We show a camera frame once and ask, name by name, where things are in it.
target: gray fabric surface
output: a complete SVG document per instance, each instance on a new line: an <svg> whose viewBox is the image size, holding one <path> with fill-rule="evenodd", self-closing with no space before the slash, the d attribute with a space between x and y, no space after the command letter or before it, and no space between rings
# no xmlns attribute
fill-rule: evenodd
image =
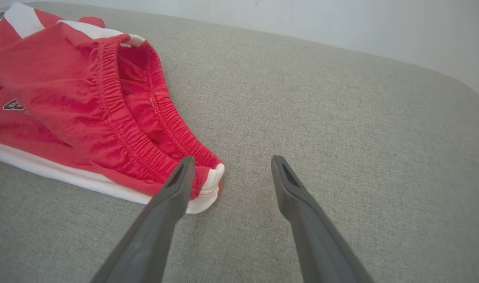
<svg viewBox="0 0 479 283"><path fill-rule="evenodd" d="M282 154L378 282L479 282L479 96L437 72L274 34L115 9L147 38L220 198L179 222L164 279L301 281L270 158ZM89 280L139 204L0 163L0 281Z"/></svg>

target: white background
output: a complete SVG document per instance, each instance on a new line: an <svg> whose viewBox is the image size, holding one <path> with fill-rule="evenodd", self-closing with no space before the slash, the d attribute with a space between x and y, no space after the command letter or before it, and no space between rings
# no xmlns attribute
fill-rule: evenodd
<svg viewBox="0 0 479 283"><path fill-rule="evenodd" d="M14 0L0 0L0 8ZM442 72L479 93L479 0L69 0L254 29Z"/></svg>

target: red object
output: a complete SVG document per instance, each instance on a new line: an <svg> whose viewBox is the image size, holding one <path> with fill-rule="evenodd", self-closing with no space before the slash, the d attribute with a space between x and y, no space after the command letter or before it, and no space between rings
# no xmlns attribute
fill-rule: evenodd
<svg viewBox="0 0 479 283"><path fill-rule="evenodd" d="M219 189L222 161L180 118L146 40L34 11L38 32L33 15L0 22L1 144L150 196L192 155L191 199Z"/></svg>

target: white wall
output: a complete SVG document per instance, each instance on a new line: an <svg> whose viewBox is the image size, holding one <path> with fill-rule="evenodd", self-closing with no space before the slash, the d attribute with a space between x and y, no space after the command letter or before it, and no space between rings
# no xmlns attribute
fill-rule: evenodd
<svg viewBox="0 0 479 283"><path fill-rule="evenodd" d="M15 0L0 0L0 7ZM69 0L243 27L450 75L479 93L479 0Z"/></svg>

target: white and red cloth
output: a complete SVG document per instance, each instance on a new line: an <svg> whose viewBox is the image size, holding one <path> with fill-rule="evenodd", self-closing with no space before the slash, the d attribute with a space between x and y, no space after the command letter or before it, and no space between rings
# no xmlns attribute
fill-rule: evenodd
<svg viewBox="0 0 479 283"><path fill-rule="evenodd" d="M0 21L0 161L146 204L196 158L187 213L218 197L224 165L171 102L154 48L99 18L16 3Z"/></svg>

